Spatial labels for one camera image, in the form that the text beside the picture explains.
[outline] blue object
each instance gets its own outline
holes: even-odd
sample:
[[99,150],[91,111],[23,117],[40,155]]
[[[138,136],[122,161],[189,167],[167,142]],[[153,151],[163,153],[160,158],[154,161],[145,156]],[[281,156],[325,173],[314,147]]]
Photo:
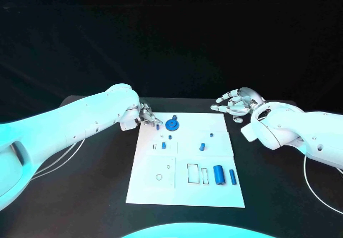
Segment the blue object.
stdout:
[[203,149],[204,149],[204,143],[202,143],[200,145],[200,151],[203,151]]
[[187,238],[272,238],[271,236],[246,230],[243,228],[230,227],[209,223],[171,223],[155,227],[145,228],[124,238],[141,237],[187,237]]
[[165,129],[168,131],[176,131],[178,129],[177,116],[173,115],[173,118],[165,122]]
[[230,182],[232,182],[232,185],[238,184],[233,170],[230,170]]
[[223,185],[225,184],[223,167],[220,165],[213,166],[213,172],[214,172],[216,185]]

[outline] dark backdrop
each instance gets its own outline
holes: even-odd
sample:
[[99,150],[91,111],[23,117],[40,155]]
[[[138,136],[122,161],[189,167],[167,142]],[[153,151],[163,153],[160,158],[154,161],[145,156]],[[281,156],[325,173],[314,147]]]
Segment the dark backdrop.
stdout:
[[343,113],[341,1],[220,2],[3,2],[0,120],[119,82],[142,97],[217,98],[248,86]]

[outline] robotic hand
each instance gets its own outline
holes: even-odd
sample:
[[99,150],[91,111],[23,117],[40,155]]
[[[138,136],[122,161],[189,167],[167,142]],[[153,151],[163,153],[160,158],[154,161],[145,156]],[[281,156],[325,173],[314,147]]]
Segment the robotic hand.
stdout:
[[321,163],[343,169],[343,115],[325,112],[305,113],[298,107],[266,102],[251,88],[236,89],[216,103],[229,99],[227,106],[212,105],[210,109],[239,116],[252,114],[251,123],[240,129],[249,142],[259,139],[265,147],[275,150],[282,145]]
[[121,130],[163,124],[127,84],[30,118],[0,124],[0,210],[26,188],[46,159],[119,122]]

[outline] white cable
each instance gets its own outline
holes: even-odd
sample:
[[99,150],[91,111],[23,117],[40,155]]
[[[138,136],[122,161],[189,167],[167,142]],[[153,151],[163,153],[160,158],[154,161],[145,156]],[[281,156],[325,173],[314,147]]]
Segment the white cable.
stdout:
[[46,169],[49,169],[59,161],[60,161],[60,159],[63,158],[63,156],[67,154],[67,152],[70,151],[70,149],[75,147],[75,145],[76,145],[76,143],[70,146],[70,148],[67,149],[67,151],[63,153],[63,155],[56,159],[56,161],[47,166],[47,167],[44,167],[42,170],[39,170],[37,172],[36,172],[36,174],[39,174],[40,172],[43,172]]
[[338,172],[343,174],[343,171],[341,171],[341,169],[338,169],[338,168],[336,168],[337,170],[338,170]]
[[310,189],[310,191],[312,192],[312,195],[315,196],[315,198],[321,201],[321,203],[323,203],[328,208],[331,208],[336,212],[338,212],[340,214],[343,214],[341,211],[338,211],[337,209],[334,209],[333,207],[330,207],[330,206],[323,202],[323,200],[318,198],[318,196],[315,195],[315,193],[314,193],[314,191],[312,191],[312,188],[311,188],[311,186],[310,186],[310,184],[308,184],[307,176],[305,176],[305,158],[304,158],[304,177],[305,177],[305,183],[307,183],[308,189]]
[[[82,140],[80,145],[79,145],[79,147],[76,148],[76,151],[75,151],[73,154],[70,155],[69,159],[70,159],[70,158],[73,157],[73,155],[76,154],[76,152],[78,152],[78,150],[79,150],[79,148],[80,148],[80,146],[82,146],[82,144],[83,144],[83,141],[85,141],[85,139]],[[69,159],[67,159],[52,171],[55,171],[57,168],[60,168],[60,166],[69,161]],[[40,176],[49,174],[52,171],[49,171],[49,172],[43,173],[42,175],[33,177],[33,178],[30,179],[30,181],[33,181],[33,180],[34,180],[36,178],[39,178]]]

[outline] black table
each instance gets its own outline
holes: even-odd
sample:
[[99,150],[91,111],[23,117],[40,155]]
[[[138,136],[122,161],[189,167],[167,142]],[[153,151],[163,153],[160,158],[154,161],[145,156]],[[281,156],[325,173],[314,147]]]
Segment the black table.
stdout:
[[[79,98],[70,96],[63,104]],[[216,113],[212,99],[142,100],[155,112]],[[302,155],[292,147],[272,151],[259,141],[249,143],[240,134],[243,119],[233,123],[225,114],[246,208],[125,204],[138,128],[121,131],[115,124],[85,140],[70,161],[30,182],[0,211],[0,237],[112,238],[177,222],[230,225],[281,238],[343,237],[343,215],[307,188]],[[307,173],[317,195],[343,211],[337,170],[308,160]]]

